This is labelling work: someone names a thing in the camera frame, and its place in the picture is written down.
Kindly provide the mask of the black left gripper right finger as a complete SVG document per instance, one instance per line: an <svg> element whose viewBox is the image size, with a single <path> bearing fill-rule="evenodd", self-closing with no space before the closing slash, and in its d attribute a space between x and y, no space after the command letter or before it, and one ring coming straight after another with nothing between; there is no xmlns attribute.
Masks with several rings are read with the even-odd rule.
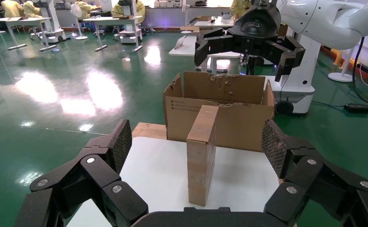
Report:
<svg viewBox="0 0 368 227"><path fill-rule="evenodd" d="M261 147L282 180L265 213L291 227L314 201L344 227L368 227L367 178L328 161L307 140L286 135L273 120L264 124Z"/></svg>

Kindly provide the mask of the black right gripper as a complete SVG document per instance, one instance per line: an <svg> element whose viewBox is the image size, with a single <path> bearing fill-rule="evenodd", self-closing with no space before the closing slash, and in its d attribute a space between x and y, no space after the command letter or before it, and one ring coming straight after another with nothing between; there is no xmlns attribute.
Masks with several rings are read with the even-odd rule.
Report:
<svg viewBox="0 0 368 227"><path fill-rule="evenodd" d="M301 65L305 48L292 36L279 36L281 15L274 4L252 6L227 30L214 28L196 35L194 63L209 54L236 52L261 56L276 65L275 82Z"/></svg>

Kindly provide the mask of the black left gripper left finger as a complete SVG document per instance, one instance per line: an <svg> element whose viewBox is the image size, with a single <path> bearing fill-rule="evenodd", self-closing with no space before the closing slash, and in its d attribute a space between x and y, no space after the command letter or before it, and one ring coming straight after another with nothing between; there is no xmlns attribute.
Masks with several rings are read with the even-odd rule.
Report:
<svg viewBox="0 0 368 227"><path fill-rule="evenodd" d="M88 200L111 226L132 226L149 207L120 175L131 146L128 120L120 120L112 133L91 139L75 158L32 181L15 226L64 227Z"/></svg>

